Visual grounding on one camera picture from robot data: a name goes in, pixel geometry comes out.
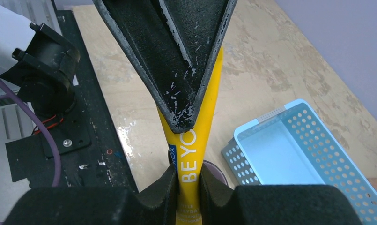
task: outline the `yellow toothpaste tube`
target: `yellow toothpaste tube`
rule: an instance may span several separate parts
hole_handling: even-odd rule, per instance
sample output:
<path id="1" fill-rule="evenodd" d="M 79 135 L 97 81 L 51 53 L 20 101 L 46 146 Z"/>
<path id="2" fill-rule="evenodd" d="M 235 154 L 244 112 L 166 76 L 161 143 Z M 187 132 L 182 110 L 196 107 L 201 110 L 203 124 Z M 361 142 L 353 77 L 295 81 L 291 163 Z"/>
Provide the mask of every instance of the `yellow toothpaste tube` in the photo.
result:
<path id="1" fill-rule="evenodd" d="M 202 224 L 199 175 L 205 157 L 206 144 L 219 92 L 222 74 L 222 53 L 223 49 L 221 48 L 193 129 L 186 133 L 174 134 L 158 110 L 173 162 L 177 166 L 180 187 L 176 211 L 176 224 L 178 225 Z"/>

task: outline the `black foam pad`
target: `black foam pad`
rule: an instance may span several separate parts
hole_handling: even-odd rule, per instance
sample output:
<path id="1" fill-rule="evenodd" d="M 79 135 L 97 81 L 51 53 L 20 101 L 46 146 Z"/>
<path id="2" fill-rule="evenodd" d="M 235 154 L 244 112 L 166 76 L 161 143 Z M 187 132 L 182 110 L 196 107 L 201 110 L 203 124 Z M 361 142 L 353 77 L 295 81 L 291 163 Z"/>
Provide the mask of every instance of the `black foam pad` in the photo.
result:
<path id="1" fill-rule="evenodd" d="M 361 225 L 348 199 L 328 185 L 238 186 L 234 191 L 204 166 L 204 225 Z"/>

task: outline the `wire bundle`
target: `wire bundle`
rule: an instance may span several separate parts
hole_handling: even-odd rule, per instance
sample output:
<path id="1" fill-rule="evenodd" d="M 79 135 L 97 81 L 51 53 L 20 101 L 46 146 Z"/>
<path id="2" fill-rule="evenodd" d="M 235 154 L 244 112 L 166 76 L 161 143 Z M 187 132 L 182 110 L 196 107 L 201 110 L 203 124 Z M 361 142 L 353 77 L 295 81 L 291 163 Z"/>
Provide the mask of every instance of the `wire bundle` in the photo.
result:
<path id="1" fill-rule="evenodd" d="M 6 93 L 6 95 L 1 95 L 0 100 L 4 98 L 11 98 L 36 124 L 38 131 L 40 131 L 45 139 L 48 141 L 54 158 L 54 177 L 52 182 L 52 187 L 57 187 L 60 182 L 61 175 L 61 159 L 57 145 L 49 133 L 47 127 L 42 123 L 42 121 L 28 108 L 28 106 L 16 95 L 13 91 L 0 79 L 0 88 Z"/>

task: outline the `purple wall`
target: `purple wall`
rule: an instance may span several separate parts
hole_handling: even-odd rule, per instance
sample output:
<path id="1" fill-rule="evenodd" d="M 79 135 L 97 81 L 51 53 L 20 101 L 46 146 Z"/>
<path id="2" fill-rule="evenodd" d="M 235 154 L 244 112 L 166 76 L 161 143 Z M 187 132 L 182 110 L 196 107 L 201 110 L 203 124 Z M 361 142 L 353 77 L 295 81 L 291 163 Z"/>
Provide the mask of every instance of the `purple wall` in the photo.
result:
<path id="1" fill-rule="evenodd" d="M 377 120 L 377 0 L 276 0 Z"/>

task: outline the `red wire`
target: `red wire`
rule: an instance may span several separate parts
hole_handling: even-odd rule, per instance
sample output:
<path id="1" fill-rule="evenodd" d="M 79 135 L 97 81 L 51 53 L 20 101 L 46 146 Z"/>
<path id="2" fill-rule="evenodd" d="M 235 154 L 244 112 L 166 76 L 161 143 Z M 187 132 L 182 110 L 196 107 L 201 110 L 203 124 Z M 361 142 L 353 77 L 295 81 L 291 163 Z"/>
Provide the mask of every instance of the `red wire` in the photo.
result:
<path id="1" fill-rule="evenodd" d="M 59 125 L 61 122 L 63 122 L 63 120 L 64 120 L 64 118 L 61 118 L 61 120 L 59 122 L 53 123 L 52 125 L 47 126 L 46 129 L 49 130 L 49 129 L 51 129 L 51 128 L 57 126 L 57 125 Z M 40 130 L 37 130 L 36 132 L 34 132 L 35 135 L 40 134 L 40 133 L 41 133 Z"/>

